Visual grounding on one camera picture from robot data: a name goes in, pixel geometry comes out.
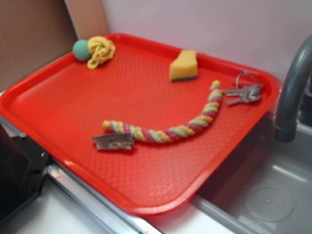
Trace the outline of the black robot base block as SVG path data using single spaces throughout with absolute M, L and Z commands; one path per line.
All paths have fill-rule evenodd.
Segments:
M 0 127 L 1 224 L 41 195 L 50 162 L 50 154 L 30 137 L 10 137 Z

